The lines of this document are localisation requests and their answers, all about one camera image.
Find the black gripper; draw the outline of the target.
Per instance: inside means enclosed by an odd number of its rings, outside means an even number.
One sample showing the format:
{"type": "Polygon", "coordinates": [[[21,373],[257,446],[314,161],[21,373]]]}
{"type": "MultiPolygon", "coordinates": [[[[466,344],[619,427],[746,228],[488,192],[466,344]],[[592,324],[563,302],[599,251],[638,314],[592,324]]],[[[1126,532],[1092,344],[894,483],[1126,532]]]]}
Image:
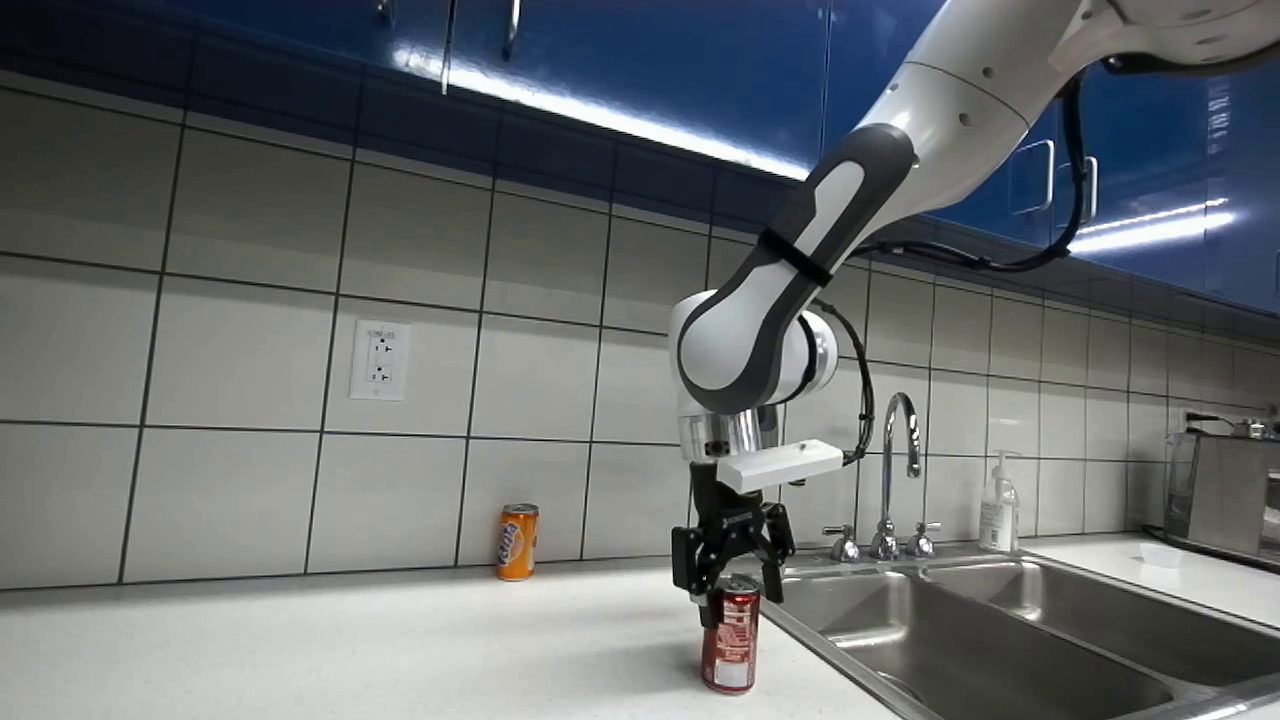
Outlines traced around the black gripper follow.
{"type": "Polygon", "coordinates": [[[712,465],[694,468],[695,529],[671,529],[671,584],[690,597],[704,597],[736,554],[755,550],[766,559],[766,597],[783,600],[783,565],[796,550],[791,520],[783,504],[760,493],[734,493],[717,480],[712,465]]]}

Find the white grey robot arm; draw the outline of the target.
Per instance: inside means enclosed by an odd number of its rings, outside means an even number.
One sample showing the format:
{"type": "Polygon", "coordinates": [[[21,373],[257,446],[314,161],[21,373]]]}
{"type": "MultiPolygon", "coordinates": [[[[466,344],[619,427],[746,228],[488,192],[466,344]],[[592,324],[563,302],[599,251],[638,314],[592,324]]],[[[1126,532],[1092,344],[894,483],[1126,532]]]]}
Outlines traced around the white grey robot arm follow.
{"type": "Polygon", "coordinates": [[[783,565],[772,483],[854,455],[769,446],[755,417],[832,376],[814,300],[884,228],[967,200],[1040,113],[1100,59],[1230,68],[1273,51],[1280,0],[944,0],[874,107],[796,185],[749,260],[671,312],[676,417],[695,520],[671,537],[671,584],[708,597],[736,554],[783,565]]]}

